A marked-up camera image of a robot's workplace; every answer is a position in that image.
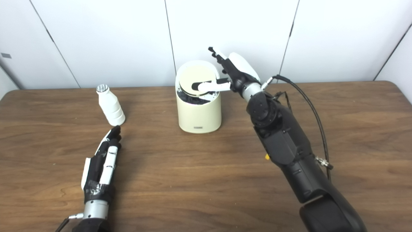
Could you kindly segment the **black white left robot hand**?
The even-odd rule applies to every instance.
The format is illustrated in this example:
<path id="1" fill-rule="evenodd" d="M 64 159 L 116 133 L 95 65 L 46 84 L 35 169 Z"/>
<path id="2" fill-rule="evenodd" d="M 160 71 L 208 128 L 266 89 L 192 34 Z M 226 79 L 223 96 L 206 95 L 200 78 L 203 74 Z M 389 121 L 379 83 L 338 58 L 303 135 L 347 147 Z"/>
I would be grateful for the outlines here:
<path id="1" fill-rule="evenodd" d="M 115 196 L 113 184 L 117 157 L 122 148 L 121 127 L 116 125 L 101 140 L 93 157 L 87 158 L 81 178 L 84 203 L 103 200 L 111 203 Z"/>

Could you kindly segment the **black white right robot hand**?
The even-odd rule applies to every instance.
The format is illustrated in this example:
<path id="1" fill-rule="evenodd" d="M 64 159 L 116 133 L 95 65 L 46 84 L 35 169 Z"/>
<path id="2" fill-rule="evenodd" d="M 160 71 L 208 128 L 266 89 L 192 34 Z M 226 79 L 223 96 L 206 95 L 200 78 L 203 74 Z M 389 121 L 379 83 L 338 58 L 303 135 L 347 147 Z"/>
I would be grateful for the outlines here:
<path id="1" fill-rule="evenodd" d="M 229 77 L 194 82 L 190 85 L 192 90 L 201 92 L 233 91 L 239 93 L 246 101 L 249 101 L 249 98 L 255 94 L 263 92 L 258 75 L 242 56 L 231 53 L 227 57 L 214 47 L 209 47 L 208 50 L 212 52 L 212 57 L 222 66 L 222 72 Z"/>

